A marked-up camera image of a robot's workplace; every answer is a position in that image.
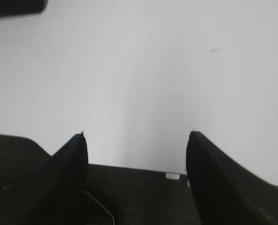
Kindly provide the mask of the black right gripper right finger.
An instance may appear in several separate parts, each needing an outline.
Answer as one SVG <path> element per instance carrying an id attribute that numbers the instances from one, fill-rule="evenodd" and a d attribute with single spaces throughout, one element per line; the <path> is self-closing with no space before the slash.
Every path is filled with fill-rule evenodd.
<path id="1" fill-rule="evenodd" d="M 186 171 L 203 225 L 278 225 L 278 187 L 191 131 Z"/>

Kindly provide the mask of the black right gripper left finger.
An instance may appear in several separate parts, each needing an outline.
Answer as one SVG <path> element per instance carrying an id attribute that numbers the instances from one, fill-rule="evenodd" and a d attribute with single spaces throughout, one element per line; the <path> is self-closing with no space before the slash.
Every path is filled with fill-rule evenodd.
<path id="1" fill-rule="evenodd" d="M 53 156 L 23 180 L 21 225 L 76 225 L 86 181 L 88 150 L 83 133 L 75 134 Z"/>

